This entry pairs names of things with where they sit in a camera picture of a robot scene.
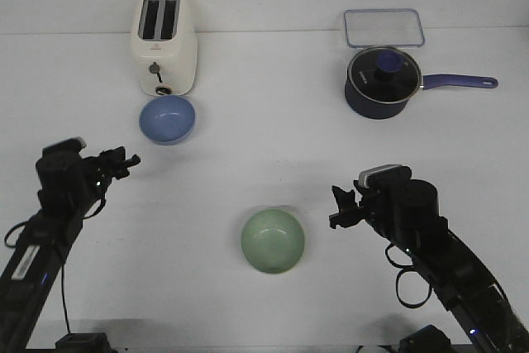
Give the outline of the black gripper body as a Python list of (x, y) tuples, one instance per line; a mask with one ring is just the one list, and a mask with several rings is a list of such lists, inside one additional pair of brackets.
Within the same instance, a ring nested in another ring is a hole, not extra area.
[(357, 209), (357, 222), (366, 221), (369, 225), (378, 225), (381, 197), (380, 184), (357, 179), (354, 181), (354, 186), (361, 195)]
[(107, 188), (111, 181), (110, 150), (81, 161), (85, 185), (88, 188)]

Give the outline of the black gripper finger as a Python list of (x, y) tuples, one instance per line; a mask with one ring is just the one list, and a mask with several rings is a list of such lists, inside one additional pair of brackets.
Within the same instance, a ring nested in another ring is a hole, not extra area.
[(141, 162), (139, 155), (133, 155), (130, 159), (123, 159), (116, 162), (112, 167), (112, 177), (114, 179), (124, 179), (130, 175), (130, 168), (137, 166)]
[(123, 146), (101, 152), (103, 169), (126, 169), (126, 151)]
[(355, 190), (345, 191), (344, 189), (333, 185), (331, 187), (332, 194), (336, 200), (338, 212), (344, 214), (346, 212), (353, 212), (358, 208), (355, 200)]
[(340, 211), (329, 216), (330, 228), (349, 228), (356, 226), (365, 219), (365, 211), (362, 208), (352, 208)]

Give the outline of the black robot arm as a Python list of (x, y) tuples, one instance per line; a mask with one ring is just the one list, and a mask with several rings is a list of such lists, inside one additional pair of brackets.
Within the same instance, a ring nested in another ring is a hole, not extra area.
[(82, 157), (69, 140), (43, 150), (36, 162), (40, 209), (19, 223), (21, 233), (1, 275), (1, 350), (22, 352), (34, 331), (57, 274), (63, 269), (85, 220), (106, 205), (108, 187), (129, 176), (138, 155), (120, 146)]
[(499, 282), (439, 213), (436, 187), (414, 179), (404, 165), (383, 165), (360, 173), (349, 192), (331, 191), (338, 212), (331, 228), (366, 221), (410, 260), (401, 273), (414, 271), (428, 284), (478, 352), (526, 352), (528, 331)]

